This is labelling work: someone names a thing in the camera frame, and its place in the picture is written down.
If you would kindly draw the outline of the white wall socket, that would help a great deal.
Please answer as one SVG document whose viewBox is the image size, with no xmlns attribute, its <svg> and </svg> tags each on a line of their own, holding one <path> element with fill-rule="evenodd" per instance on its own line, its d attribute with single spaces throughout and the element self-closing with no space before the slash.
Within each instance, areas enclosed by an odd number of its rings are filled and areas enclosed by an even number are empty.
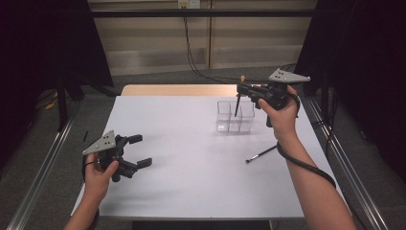
<svg viewBox="0 0 406 230">
<path fill-rule="evenodd" d="M 197 10 L 201 8 L 200 0 L 177 0 L 179 9 L 192 9 Z"/>
</svg>

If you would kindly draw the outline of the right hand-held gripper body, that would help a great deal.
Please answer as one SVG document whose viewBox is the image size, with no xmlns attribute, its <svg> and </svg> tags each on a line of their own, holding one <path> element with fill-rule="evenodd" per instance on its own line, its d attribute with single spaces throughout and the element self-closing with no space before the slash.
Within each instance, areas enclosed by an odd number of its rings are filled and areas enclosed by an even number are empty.
<svg viewBox="0 0 406 230">
<path fill-rule="evenodd" d="M 267 84 L 252 87 L 252 102 L 256 108 L 260 108 L 259 99 L 263 99 L 275 110 L 281 110 L 293 99 L 297 109 L 300 109 L 301 102 L 299 97 L 290 93 L 287 86 L 290 83 L 308 82 L 310 80 L 311 77 L 305 77 L 278 68 L 268 78 Z"/>
</svg>

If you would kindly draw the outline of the black metal stand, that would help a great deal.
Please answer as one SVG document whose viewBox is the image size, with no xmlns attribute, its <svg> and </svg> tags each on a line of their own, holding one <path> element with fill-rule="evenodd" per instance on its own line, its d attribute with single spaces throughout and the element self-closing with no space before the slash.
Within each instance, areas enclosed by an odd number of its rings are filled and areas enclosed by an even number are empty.
<svg viewBox="0 0 406 230">
<path fill-rule="evenodd" d="M 58 113 L 59 113 L 58 130 L 62 131 L 68 121 L 68 110 L 67 110 L 67 104 L 66 104 L 65 87 L 64 87 L 64 83 L 63 83 L 63 77 L 61 75 L 58 75 L 56 78 L 56 92 L 57 92 Z"/>
<path fill-rule="evenodd" d="M 328 72 L 323 72 L 323 81 L 321 86 L 321 111 L 323 122 L 326 126 L 330 124 L 329 121 L 329 91 L 328 91 Z"/>
</svg>

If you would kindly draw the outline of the black horizontal frame bar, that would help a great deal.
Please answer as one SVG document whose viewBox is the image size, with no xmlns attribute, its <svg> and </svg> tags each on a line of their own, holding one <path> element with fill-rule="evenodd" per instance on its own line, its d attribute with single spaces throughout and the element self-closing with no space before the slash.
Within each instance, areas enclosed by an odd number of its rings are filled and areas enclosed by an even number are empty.
<svg viewBox="0 0 406 230">
<path fill-rule="evenodd" d="M 94 17 L 313 17 L 315 10 L 95 10 Z"/>
</svg>

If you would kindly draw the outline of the aluminium floor rail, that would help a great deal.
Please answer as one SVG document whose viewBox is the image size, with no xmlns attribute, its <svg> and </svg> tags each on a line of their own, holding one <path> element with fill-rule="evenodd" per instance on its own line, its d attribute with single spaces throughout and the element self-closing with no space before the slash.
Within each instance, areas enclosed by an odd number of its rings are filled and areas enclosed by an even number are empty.
<svg viewBox="0 0 406 230">
<path fill-rule="evenodd" d="M 350 159 L 346 155 L 346 152 L 339 142 L 339 139 L 333 132 L 330 125 L 327 123 L 327 118 L 322 117 L 322 108 L 313 98 L 308 98 L 304 101 L 305 104 L 309 107 L 311 114 L 316 118 L 316 124 L 324 133 L 327 141 L 326 154 L 328 150 L 331 150 L 333 155 L 336 157 L 343 174 L 349 182 L 351 189 L 361 206 L 361 209 L 363 210 L 367 220 L 369 221 L 369 224 L 372 227 L 372 230 L 389 230 L 385 220 L 381 216 L 378 207 L 376 206 L 366 187 L 362 183 L 360 177 L 351 164 Z"/>
<path fill-rule="evenodd" d="M 66 119 L 65 124 L 56 133 L 56 137 L 50 146 L 39 171 L 35 175 L 34 181 L 29 187 L 28 192 L 23 197 L 18 208 L 16 209 L 11 222 L 6 230 L 24 230 L 30 215 L 43 191 L 45 183 L 49 177 L 59 153 L 68 137 L 73 122 L 78 116 L 80 103 L 74 103 L 70 116 Z"/>
</svg>

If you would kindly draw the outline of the white table cover sheet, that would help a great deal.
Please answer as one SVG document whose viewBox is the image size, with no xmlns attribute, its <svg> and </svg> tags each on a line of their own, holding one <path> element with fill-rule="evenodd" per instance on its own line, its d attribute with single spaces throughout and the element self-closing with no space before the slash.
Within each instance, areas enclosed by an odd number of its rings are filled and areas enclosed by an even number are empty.
<svg viewBox="0 0 406 230">
<path fill-rule="evenodd" d="M 217 97 L 121 96 L 106 124 L 123 136 L 141 134 L 124 159 L 152 165 L 109 186 L 100 206 L 113 219 L 278 219 L 303 212 L 266 115 L 249 133 L 216 130 Z"/>
</svg>

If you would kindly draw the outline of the makeup brush with gold ferrule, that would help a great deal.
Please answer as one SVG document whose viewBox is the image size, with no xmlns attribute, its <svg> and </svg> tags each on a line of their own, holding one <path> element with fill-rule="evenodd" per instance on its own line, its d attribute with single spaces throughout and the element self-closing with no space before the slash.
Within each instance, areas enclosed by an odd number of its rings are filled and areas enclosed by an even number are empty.
<svg viewBox="0 0 406 230">
<path fill-rule="evenodd" d="M 235 117 L 237 116 L 237 113 L 238 113 L 238 107 L 239 107 L 239 104 L 240 104 L 240 97 L 241 97 L 239 86 L 241 84 L 244 84 L 244 81 L 245 81 L 245 76 L 241 75 L 240 76 L 240 83 L 237 84 L 237 102 L 236 102 L 236 106 L 235 106 Z"/>
</svg>

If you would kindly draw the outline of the person's right hand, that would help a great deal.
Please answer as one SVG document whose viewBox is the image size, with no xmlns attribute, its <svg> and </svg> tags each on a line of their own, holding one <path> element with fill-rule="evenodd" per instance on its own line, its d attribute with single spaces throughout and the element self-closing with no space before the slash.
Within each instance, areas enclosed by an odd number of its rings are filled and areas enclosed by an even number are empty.
<svg viewBox="0 0 406 230">
<path fill-rule="evenodd" d="M 259 99 L 259 106 L 270 117 L 275 137 L 281 144 L 298 139 L 295 128 L 298 106 L 292 97 L 289 97 L 289 103 L 281 110 L 275 110 L 264 99 Z"/>
</svg>

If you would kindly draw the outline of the clear acrylic organizer box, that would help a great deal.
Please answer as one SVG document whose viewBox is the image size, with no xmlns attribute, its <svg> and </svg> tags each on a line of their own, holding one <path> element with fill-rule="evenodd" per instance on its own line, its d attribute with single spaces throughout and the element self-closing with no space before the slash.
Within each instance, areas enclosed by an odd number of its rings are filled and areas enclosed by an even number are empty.
<svg viewBox="0 0 406 230">
<path fill-rule="evenodd" d="M 224 133 L 249 133 L 255 119 L 251 102 L 219 101 L 216 130 Z"/>
</svg>

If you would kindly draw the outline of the thin black makeup brush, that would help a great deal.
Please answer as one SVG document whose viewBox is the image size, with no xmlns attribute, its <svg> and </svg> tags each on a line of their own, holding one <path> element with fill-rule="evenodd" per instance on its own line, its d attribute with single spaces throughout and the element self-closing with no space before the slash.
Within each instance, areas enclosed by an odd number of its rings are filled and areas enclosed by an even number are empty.
<svg viewBox="0 0 406 230">
<path fill-rule="evenodd" d="M 258 154 L 256 154 L 256 155 L 254 155 L 253 157 L 251 157 L 251 158 L 249 158 L 249 159 L 246 159 L 246 160 L 245 160 L 245 163 L 246 163 L 246 164 L 249 164 L 249 163 L 252 162 L 253 160 L 255 160 L 255 159 L 257 159 L 257 158 L 263 156 L 264 154 L 270 152 L 271 150 L 274 150 L 276 147 L 277 147 L 277 145 L 275 145 L 275 146 L 273 146 L 273 147 L 271 147 L 271 148 L 269 148 L 269 149 L 266 149 L 266 150 L 264 150 L 264 151 L 262 151 L 262 152 L 260 152 L 260 153 L 258 153 Z"/>
</svg>

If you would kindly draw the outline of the person's left hand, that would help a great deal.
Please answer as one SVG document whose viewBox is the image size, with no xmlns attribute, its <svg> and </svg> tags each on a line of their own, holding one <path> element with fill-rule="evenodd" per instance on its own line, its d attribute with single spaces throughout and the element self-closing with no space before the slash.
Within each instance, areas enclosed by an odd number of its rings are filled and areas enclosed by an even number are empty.
<svg viewBox="0 0 406 230">
<path fill-rule="evenodd" d="M 105 198 L 109 180 L 119 167 L 118 161 L 109 164 L 104 172 L 98 170 L 98 156 L 91 153 L 86 158 L 85 164 L 85 188 L 83 199 L 86 203 L 99 205 Z"/>
</svg>

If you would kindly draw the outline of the black curtain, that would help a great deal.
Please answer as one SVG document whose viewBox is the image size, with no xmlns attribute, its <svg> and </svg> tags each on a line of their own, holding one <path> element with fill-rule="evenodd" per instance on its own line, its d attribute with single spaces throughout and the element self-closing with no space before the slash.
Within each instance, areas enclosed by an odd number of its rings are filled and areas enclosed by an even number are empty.
<svg viewBox="0 0 406 230">
<path fill-rule="evenodd" d="M 0 169 L 34 117 L 37 97 L 63 85 L 113 84 L 88 0 L 0 0 Z"/>
<path fill-rule="evenodd" d="M 295 72 L 327 81 L 406 183 L 406 0 L 317 0 Z"/>
</svg>

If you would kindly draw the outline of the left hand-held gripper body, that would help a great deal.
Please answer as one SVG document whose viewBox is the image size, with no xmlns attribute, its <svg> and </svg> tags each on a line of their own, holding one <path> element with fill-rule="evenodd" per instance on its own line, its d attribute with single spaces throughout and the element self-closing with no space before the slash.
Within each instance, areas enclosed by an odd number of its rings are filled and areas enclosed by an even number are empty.
<svg viewBox="0 0 406 230">
<path fill-rule="evenodd" d="M 119 162 L 119 167 L 112 175 L 113 182 L 119 182 L 121 177 L 131 178 L 137 168 L 137 163 L 131 163 L 124 160 L 124 147 L 129 144 L 127 136 L 115 134 L 113 130 L 106 132 L 101 138 L 92 143 L 82 154 L 88 155 L 96 153 L 98 155 L 98 162 L 103 170 L 106 170 L 110 163 L 113 161 Z"/>
</svg>

